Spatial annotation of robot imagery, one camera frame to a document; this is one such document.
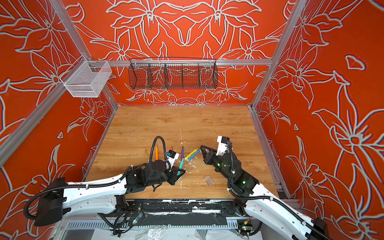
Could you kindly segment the green pen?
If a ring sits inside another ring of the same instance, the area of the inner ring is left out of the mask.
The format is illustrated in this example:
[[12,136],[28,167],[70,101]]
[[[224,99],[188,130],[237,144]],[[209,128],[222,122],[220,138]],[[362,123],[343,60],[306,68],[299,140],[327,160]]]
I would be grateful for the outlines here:
[[182,168],[183,168],[184,160],[185,160],[185,158],[182,158],[181,163],[180,163],[180,166],[179,166],[179,169],[182,169]]

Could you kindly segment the orange pen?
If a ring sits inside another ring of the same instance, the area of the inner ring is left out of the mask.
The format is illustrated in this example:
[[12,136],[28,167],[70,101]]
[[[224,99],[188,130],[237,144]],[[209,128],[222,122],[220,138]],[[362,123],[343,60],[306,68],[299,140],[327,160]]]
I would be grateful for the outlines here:
[[159,146],[158,144],[155,145],[155,155],[156,155],[156,161],[160,159],[159,156]]

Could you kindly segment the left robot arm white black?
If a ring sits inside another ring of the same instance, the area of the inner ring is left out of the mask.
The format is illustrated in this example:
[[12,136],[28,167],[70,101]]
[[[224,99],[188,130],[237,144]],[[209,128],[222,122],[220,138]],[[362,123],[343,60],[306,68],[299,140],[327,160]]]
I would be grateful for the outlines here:
[[67,182],[64,177],[55,179],[26,202],[23,214],[33,220],[36,227],[78,215],[125,216],[129,210],[126,195],[142,192],[147,187],[156,190],[163,183],[175,185],[186,172],[175,166],[178,158],[178,153],[169,150],[163,160],[149,159],[111,178],[79,183]]

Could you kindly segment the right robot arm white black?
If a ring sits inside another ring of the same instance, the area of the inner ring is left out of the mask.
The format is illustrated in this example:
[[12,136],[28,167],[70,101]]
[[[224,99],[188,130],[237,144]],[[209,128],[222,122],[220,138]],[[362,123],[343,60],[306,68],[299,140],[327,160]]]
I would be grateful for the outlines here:
[[231,141],[218,149],[200,147],[204,163],[227,180],[227,190],[251,218],[259,220],[286,240],[328,240],[328,225],[320,218],[300,213],[272,194],[259,180],[242,169]]

